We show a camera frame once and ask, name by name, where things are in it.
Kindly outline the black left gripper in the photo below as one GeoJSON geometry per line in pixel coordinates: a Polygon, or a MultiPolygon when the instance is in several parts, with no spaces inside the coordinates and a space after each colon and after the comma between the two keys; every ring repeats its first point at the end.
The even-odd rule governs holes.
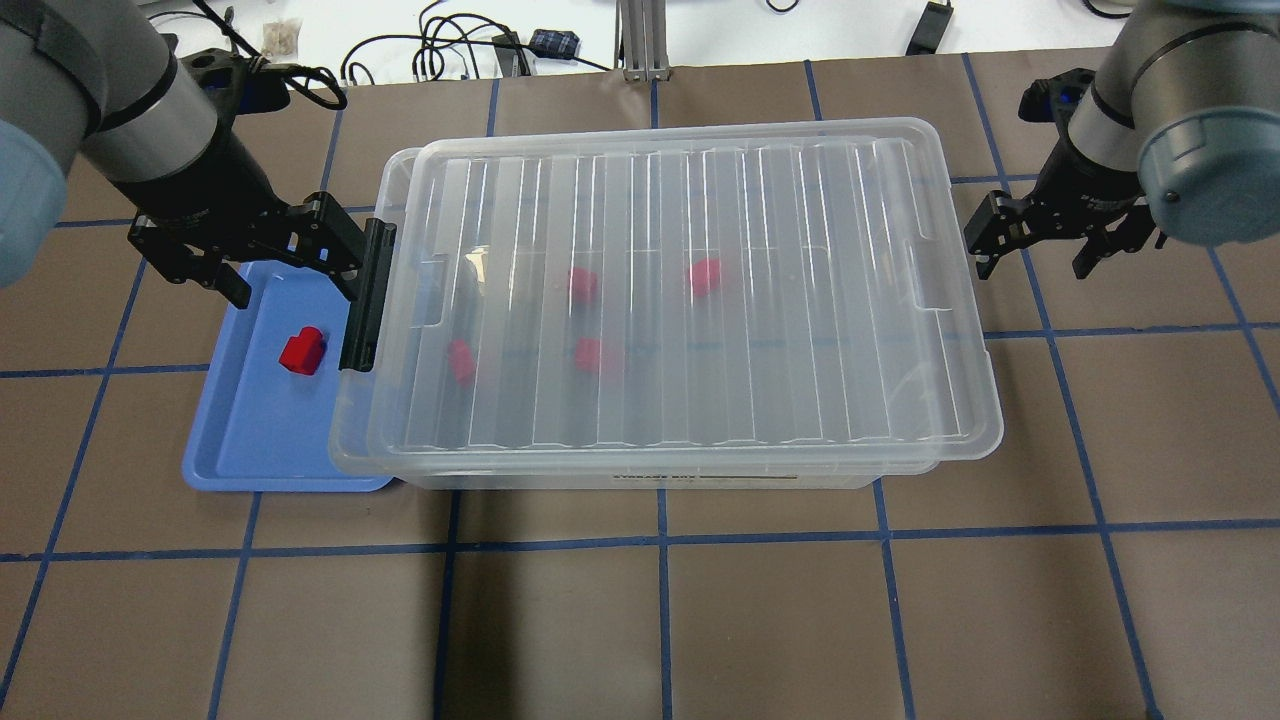
{"type": "Polygon", "coordinates": [[[262,63],[221,49],[184,56],[180,65],[210,101],[216,124],[188,167],[128,184],[128,197],[138,204],[131,245],[164,279],[193,281],[239,310],[250,306],[252,288],[230,264],[259,260],[323,274],[356,301],[366,254],[361,227],[329,192],[289,206],[233,132],[239,117],[288,108],[284,81],[264,72],[262,63]]]}

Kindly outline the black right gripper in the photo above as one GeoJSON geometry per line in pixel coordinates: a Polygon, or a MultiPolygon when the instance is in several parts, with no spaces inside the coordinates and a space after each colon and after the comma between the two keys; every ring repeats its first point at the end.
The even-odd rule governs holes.
{"type": "Polygon", "coordinates": [[[966,222],[964,242],[979,281],[989,279],[1001,259],[1036,242],[1085,240],[1071,260],[1083,281],[1103,260],[1139,252],[1156,233],[1137,174],[1088,158],[1070,138],[1073,115],[1093,99],[1093,78],[1092,69],[1073,68],[1034,79],[1023,91],[1019,119],[1053,126],[1057,141],[1024,199],[989,191],[966,222]]]}

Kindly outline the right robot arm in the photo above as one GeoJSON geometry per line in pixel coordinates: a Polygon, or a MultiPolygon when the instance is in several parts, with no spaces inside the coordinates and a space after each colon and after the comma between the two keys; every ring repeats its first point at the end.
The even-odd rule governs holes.
{"type": "Polygon", "coordinates": [[[1076,278],[1116,254],[1272,240],[1279,228],[1277,4],[1139,1],[1097,69],[1033,81],[1018,114],[1057,140],[1033,190],[991,192],[964,229],[979,278],[1078,240],[1076,278]]]}

